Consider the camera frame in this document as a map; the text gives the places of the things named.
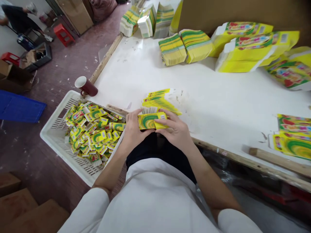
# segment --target mug handle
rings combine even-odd
[[[87,93],[86,91],[81,91],[81,92],[80,92],[80,95],[82,95],[83,97],[85,97],[85,96],[89,95],[89,93]]]

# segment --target white plastic basket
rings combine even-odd
[[[90,161],[82,160],[77,157],[77,155],[71,151],[71,145],[64,142],[68,126],[63,120],[63,115],[73,104],[78,105],[78,101],[80,100],[84,100],[80,93],[69,91],[41,130],[40,137],[72,168],[72,170],[75,171],[75,173],[77,173],[78,176],[80,176],[87,185],[91,187],[102,169],[93,167]],[[116,151],[121,143],[122,138],[123,134],[121,135],[114,151]]]

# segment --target hand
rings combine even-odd
[[[162,134],[171,144],[187,155],[194,145],[187,124],[174,113],[166,109],[161,109],[161,111],[165,112],[169,119],[155,119],[155,122],[167,125],[171,130],[169,132],[167,129],[157,129],[155,132]]]
[[[147,129],[144,132],[140,131],[137,115],[141,111],[142,109],[137,109],[126,115],[126,127],[120,147],[122,146],[128,153],[138,146],[149,134],[155,132],[154,129]]]

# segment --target white shirt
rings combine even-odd
[[[111,203],[103,189],[91,189],[59,233],[262,233],[232,209],[219,213],[216,228],[194,192],[193,182],[178,169],[157,158],[140,160],[129,168]]]

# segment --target person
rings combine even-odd
[[[122,142],[59,233],[261,232],[203,158],[187,124],[162,109],[168,119],[155,121],[169,130],[141,132],[137,118],[141,111],[126,116]],[[159,151],[157,133],[166,138]],[[109,202],[125,160],[125,183]],[[196,197],[196,183],[218,227]]]
[[[25,8],[13,6],[7,0],[0,0],[0,25],[9,26],[18,34],[24,34],[29,28],[39,32],[44,38],[52,42],[53,38],[45,34],[42,29],[28,17],[27,14],[37,15],[37,8],[30,3]]]

